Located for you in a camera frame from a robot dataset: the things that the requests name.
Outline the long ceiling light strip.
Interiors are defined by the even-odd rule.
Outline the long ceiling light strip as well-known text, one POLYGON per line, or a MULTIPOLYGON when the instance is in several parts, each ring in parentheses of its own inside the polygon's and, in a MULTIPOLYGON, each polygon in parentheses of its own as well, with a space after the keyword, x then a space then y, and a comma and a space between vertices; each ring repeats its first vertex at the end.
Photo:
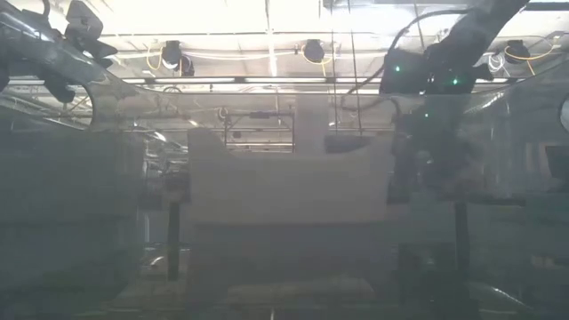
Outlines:
MULTIPOLYGON (((365 78, 354 77, 130 77, 125 83, 137 85, 154 84, 361 84, 365 78)), ((477 84, 513 84, 524 80, 519 77, 497 77, 493 80, 477 80, 477 84)), ((35 78, 11 78, 9 85, 42 85, 44 80, 35 78)))

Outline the white plastic bin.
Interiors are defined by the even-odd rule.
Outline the white plastic bin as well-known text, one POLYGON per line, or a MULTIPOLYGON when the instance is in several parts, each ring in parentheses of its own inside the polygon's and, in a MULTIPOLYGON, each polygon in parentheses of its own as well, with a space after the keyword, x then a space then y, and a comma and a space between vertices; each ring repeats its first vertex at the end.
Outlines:
POLYGON ((348 153, 244 153, 205 128, 188 132, 190 218, 220 224, 363 223, 385 216, 393 158, 374 137, 348 153))

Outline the black hanging ceiling device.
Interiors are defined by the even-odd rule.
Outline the black hanging ceiling device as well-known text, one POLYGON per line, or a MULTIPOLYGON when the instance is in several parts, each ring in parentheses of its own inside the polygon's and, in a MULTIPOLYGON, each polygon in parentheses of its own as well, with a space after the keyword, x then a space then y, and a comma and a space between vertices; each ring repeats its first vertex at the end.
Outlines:
POLYGON ((325 51, 318 39, 308 39, 302 49, 303 56, 310 62, 321 63, 325 57, 325 51))
POLYGON ((510 64, 524 63, 531 57, 528 48, 525 46, 524 41, 521 39, 508 40, 504 48, 505 60, 510 64))
POLYGON ((161 53, 162 64, 180 76, 194 76, 195 68, 192 59, 182 52, 180 41, 170 40, 165 42, 161 53))

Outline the dark smoked plastic bin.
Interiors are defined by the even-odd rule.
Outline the dark smoked plastic bin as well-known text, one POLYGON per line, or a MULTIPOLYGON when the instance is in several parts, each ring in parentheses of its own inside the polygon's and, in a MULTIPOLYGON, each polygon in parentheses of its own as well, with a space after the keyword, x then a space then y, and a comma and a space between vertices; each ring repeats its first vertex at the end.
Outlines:
POLYGON ((0 92, 0 318, 68 318, 114 299, 140 272, 148 230, 165 220, 166 275, 182 282, 179 316, 205 320, 234 289, 254 308, 298 284, 351 280, 370 305, 475 320, 484 299, 569 319, 569 60, 513 84, 475 85, 460 134, 477 147, 472 188, 421 188, 428 95, 381 94, 384 64, 362 84, 319 94, 195 92, 125 83, 60 31, 46 66, 76 96, 42 85, 0 92), (390 141, 385 216, 332 224, 194 222, 188 132, 222 141, 227 112, 294 113, 295 151, 348 153, 390 141))

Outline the black metal rack frame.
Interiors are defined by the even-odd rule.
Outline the black metal rack frame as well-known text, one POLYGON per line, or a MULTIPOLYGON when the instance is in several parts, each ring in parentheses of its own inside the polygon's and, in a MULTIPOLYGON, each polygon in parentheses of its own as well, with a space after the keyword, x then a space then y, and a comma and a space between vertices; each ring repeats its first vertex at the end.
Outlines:
POLYGON ((295 118, 291 111, 237 111, 227 112, 223 117, 221 133, 223 144, 228 148, 248 151, 295 151, 295 118), (246 126, 242 120, 253 122, 276 120, 276 127, 246 126))

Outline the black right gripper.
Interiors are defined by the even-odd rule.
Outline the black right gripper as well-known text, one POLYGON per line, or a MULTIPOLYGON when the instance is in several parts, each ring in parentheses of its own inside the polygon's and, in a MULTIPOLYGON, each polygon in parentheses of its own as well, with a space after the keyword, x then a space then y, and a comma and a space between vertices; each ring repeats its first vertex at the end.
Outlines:
POLYGON ((469 168, 476 149, 460 136, 463 120, 462 104, 442 95, 472 93, 477 80, 492 81, 487 63, 477 66, 451 62, 440 44, 430 45, 424 52, 428 63, 427 97, 421 106, 421 151, 428 154, 421 168, 421 188, 439 195, 457 194, 463 190, 460 175, 469 168))

